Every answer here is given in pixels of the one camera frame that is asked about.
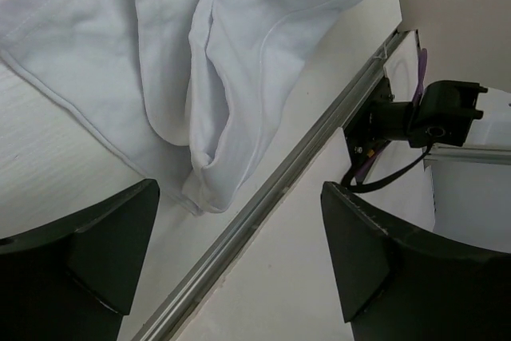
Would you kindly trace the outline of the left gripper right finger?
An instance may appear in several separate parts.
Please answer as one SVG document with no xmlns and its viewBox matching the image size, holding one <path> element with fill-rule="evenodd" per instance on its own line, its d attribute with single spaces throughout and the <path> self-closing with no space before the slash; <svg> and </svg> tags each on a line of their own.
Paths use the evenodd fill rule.
<svg viewBox="0 0 511 341">
<path fill-rule="evenodd" d="M 428 232 L 335 182 L 321 209 L 355 339 L 509 339 L 509 254 Z"/>
</svg>

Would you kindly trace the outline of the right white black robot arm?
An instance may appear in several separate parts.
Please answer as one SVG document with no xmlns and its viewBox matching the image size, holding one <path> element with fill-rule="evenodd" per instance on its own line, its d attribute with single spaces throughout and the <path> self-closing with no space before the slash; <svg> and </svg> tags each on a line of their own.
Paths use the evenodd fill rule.
<svg viewBox="0 0 511 341">
<path fill-rule="evenodd" d="M 370 110 L 377 139 L 431 144 L 510 148 L 510 94 L 475 82 L 436 81 L 413 101 L 379 102 Z"/>
</svg>

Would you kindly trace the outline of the white skirt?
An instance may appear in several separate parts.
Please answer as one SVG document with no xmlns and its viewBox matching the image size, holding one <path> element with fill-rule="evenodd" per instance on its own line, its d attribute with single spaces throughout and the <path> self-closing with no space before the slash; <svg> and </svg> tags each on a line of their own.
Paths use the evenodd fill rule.
<svg viewBox="0 0 511 341">
<path fill-rule="evenodd" d="M 1 0 L 1 57 L 191 212 L 224 212 L 363 0 Z"/>
</svg>

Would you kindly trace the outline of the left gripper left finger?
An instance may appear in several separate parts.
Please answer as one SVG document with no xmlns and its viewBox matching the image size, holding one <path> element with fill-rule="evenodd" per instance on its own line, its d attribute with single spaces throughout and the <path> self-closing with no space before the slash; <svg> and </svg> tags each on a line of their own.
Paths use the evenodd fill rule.
<svg viewBox="0 0 511 341">
<path fill-rule="evenodd" d="M 115 340 L 129 315 L 160 199 L 145 179 L 1 240 L 3 340 Z"/>
</svg>

